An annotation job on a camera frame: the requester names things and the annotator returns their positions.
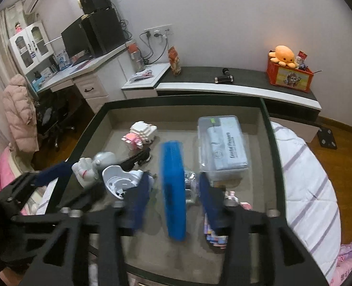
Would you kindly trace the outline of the pink white block figure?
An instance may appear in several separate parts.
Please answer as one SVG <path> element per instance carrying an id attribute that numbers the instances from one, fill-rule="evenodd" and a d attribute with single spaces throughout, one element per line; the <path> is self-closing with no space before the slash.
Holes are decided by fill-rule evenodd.
<path id="1" fill-rule="evenodd" d="M 145 145 L 152 143 L 157 135 L 157 126 L 137 121 L 130 127 L 130 131 L 121 140 L 130 150 L 141 150 Z"/>

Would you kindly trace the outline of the blue case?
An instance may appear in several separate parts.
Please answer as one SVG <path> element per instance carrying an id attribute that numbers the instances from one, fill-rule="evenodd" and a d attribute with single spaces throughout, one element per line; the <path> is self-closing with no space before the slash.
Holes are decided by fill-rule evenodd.
<path id="1" fill-rule="evenodd" d="M 179 141 L 161 145 L 160 176 L 168 236 L 176 241 L 186 237 L 186 190 L 182 148 Z"/>

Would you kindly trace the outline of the white cup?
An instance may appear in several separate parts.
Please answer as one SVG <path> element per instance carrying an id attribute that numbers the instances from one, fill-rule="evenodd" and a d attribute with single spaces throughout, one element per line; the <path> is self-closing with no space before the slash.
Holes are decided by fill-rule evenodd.
<path id="1" fill-rule="evenodd" d="M 143 170 L 124 171 L 121 166 L 111 165 L 102 172 L 106 189 L 117 199 L 148 197 L 155 183 Z"/>

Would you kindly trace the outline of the pink donut block model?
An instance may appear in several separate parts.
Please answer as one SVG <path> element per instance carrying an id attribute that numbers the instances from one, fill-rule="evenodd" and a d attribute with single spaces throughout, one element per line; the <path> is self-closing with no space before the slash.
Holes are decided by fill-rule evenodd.
<path id="1" fill-rule="evenodd" d="M 224 192 L 224 202 L 240 205 L 245 210 L 252 210 L 253 207 L 249 202 L 240 201 L 235 190 L 226 190 Z M 228 244 L 228 235 L 226 235 L 227 225 L 217 225 L 210 223 L 208 214 L 204 215 L 204 236 L 206 241 L 215 249 L 224 250 Z"/>

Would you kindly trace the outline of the clear plastic container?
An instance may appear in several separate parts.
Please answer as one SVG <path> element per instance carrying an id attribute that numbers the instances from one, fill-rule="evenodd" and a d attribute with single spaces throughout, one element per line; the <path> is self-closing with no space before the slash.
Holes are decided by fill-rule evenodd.
<path id="1" fill-rule="evenodd" d="M 241 178 L 248 169 L 248 157 L 237 117 L 200 117 L 197 131 L 200 170 L 213 182 Z"/>

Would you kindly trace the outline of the white striped quilt cover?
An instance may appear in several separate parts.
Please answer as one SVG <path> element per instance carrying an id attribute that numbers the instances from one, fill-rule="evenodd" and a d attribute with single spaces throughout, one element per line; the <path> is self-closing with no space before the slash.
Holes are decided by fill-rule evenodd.
<path id="1" fill-rule="evenodd" d="M 341 245 L 334 187 L 305 140 L 279 123 L 271 125 L 285 183 L 287 223 L 330 282 Z"/>

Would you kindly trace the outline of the black office chair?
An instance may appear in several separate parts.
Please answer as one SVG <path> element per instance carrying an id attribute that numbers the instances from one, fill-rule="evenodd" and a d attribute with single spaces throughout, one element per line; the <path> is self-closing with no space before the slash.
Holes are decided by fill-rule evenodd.
<path id="1" fill-rule="evenodd" d="M 51 91 L 43 92 L 35 106 L 38 140 L 40 143 L 51 144 L 58 152 L 64 133 L 76 132 L 76 127 L 70 122 L 74 112 L 66 97 Z"/>

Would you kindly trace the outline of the pink patterned pillow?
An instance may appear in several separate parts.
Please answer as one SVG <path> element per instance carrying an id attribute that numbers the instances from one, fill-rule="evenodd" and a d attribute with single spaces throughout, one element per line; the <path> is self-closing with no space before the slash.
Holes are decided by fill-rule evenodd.
<path id="1" fill-rule="evenodd" d="M 342 244 L 337 257 L 336 268 L 332 276 L 330 285 L 339 286 L 352 271 L 352 242 Z"/>

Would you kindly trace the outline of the white bedside cabinet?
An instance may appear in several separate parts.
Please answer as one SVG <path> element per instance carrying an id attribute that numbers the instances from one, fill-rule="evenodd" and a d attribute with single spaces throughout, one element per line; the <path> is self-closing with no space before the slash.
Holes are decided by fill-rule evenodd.
<path id="1" fill-rule="evenodd" d="M 169 63 L 147 65 L 144 71 L 132 75 L 121 90 L 127 99 L 157 97 L 155 87 L 169 69 Z"/>

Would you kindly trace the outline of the white glass door cabinet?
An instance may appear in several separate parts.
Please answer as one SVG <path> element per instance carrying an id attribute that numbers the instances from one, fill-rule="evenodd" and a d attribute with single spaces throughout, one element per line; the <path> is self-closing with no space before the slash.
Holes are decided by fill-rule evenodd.
<path id="1" fill-rule="evenodd" d="M 23 75 L 54 55 L 41 21 L 36 21 L 11 37 L 9 48 Z"/>

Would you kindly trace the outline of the black computer tower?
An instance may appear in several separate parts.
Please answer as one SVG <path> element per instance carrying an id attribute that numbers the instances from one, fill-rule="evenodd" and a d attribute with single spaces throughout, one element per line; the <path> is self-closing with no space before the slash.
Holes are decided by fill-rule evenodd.
<path id="1" fill-rule="evenodd" d="M 125 43 L 125 36 L 114 8 L 99 10 L 81 20 L 90 53 L 97 58 Z"/>

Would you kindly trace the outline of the black computer monitor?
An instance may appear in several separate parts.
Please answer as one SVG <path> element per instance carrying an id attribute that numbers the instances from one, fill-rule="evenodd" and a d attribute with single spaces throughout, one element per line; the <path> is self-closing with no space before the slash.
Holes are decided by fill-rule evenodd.
<path id="1" fill-rule="evenodd" d="M 92 59 L 87 35 L 81 26 L 80 17 L 62 31 L 61 37 L 73 65 Z"/>

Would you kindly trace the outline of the orange storage crate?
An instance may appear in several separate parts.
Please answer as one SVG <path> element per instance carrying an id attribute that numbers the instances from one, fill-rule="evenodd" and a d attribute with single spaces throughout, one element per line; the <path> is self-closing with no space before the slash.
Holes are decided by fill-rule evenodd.
<path id="1" fill-rule="evenodd" d="M 292 69 L 273 63 L 269 59 L 267 76 L 271 85 L 309 92 L 314 74 L 309 69 L 305 71 L 298 68 Z"/>

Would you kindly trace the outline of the black speaker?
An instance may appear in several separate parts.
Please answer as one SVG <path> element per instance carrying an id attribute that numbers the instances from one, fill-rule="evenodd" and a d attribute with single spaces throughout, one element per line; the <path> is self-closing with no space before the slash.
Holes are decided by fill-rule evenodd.
<path id="1" fill-rule="evenodd" d="M 91 14 L 112 7 L 111 0 L 79 0 L 84 14 Z"/>

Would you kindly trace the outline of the wall power socket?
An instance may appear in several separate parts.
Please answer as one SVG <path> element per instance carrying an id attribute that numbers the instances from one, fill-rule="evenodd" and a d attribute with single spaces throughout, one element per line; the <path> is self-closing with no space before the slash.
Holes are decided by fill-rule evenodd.
<path id="1" fill-rule="evenodd" d="M 148 34 L 149 37 L 170 37 L 173 35 L 173 26 L 168 24 L 156 26 L 153 28 L 146 28 L 144 33 Z"/>

